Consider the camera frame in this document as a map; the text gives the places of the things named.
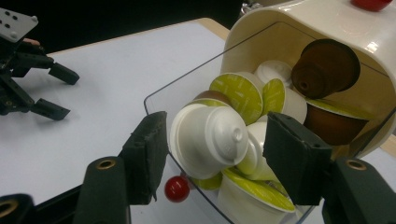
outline cream plastic housing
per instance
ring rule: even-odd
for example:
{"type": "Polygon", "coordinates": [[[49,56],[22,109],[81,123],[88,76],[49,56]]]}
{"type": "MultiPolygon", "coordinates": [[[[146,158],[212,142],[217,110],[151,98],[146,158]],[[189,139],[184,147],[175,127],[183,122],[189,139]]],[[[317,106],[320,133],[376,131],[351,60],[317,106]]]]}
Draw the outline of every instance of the cream plastic housing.
{"type": "Polygon", "coordinates": [[[304,47],[316,39],[331,38],[348,45],[361,62],[359,80],[350,89],[325,99],[373,115],[348,146],[351,155],[360,151],[358,157],[362,157],[380,147],[396,128],[394,114],[384,122],[396,106],[395,21],[394,2],[380,12],[355,7],[348,0],[295,0],[256,9],[242,17],[228,35],[221,72],[253,73],[268,60],[293,67],[304,47]],[[373,134],[375,137],[361,150],[373,134]]]}

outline brown coffee capsule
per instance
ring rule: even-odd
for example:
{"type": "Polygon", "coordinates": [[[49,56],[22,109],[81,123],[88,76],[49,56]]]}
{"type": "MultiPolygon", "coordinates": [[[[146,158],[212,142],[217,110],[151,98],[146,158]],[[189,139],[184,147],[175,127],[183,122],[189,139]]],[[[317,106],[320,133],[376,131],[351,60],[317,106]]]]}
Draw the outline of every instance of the brown coffee capsule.
{"type": "Polygon", "coordinates": [[[318,99],[349,89],[360,73],[359,59],[349,46],[319,39],[304,48],[291,70],[291,80],[301,94],[318,99]]]}

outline table surface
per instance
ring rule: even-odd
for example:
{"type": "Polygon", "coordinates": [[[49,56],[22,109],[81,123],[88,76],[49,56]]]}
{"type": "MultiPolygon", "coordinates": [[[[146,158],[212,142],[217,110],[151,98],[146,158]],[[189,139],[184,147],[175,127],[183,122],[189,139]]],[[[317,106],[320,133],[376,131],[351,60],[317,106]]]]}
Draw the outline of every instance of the table surface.
{"type": "MultiPolygon", "coordinates": [[[[0,195],[26,193],[39,204],[80,185],[89,163],[120,153],[146,116],[144,99],[222,53],[227,34],[212,20],[188,21],[51,54],[80,75],[74,86],[42,69],[15,79],[35,100],[44,98],[71,112],[61,121],[34,113],[0,117],[0,195]]],[[[376,150],[371,159],[389,160],[380,171],[386,175],[396,170],[395,158],[389,155],[396,151],[392,137],[386,143],[388,153],[376,150]]],[[[164,176],[177,172],[166,164],[164,176]]],[[[133,223],[226,223],[203,198],[168,202],[162,193],[164,181],[158,202],[131,207],[133,223]]],[[[394,177],[387,181],[396,184],[394,177]]],[[[320,223],[317,210],[307,223],[320,223]]]]}

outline small red sphere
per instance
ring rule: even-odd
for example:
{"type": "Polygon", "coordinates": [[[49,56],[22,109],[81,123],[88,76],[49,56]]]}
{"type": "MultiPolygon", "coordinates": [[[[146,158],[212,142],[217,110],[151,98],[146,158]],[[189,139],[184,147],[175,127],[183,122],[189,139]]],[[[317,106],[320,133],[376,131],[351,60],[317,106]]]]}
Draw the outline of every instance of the small red sphere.
{"type": "Polygon", "coordinates": [[[186,177],[173,176],[165,184],[165,196],[173,203],[183,202],[190,194],[189,182],[186,177]]]}

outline dark background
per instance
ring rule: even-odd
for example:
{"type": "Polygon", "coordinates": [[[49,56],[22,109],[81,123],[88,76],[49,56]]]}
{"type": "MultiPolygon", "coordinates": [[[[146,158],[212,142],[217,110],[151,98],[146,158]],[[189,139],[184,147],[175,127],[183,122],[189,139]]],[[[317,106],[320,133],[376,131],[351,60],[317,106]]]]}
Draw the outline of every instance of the dark background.
{"type": "Polygon", "coordinates": [[[2,0],[0,5],[37,16],[37,27],[26,37],[51,53],[204,17],[230,29],[242,0],[2,0]]]}

